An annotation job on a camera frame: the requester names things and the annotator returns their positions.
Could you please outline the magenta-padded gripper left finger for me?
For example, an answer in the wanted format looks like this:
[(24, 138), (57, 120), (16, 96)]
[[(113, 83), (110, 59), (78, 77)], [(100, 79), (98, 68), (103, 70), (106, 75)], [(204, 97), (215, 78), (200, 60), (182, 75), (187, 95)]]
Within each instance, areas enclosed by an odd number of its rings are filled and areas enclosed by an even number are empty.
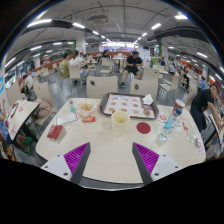
[(42, 166), (42, 169), (79, 185), (90, 152), (90, 143), (85, 143), (64, 155), (55, 155)]

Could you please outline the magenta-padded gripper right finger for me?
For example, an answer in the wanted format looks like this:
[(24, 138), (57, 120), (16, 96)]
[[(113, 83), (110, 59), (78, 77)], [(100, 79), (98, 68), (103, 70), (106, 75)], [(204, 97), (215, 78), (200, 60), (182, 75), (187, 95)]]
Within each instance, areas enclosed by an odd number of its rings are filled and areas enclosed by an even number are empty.
[(132, 153), (135, 157), (144, 185), (182, 169), (182, 167), (168, 155), (159, 155), (138, 143), (133, 144)]

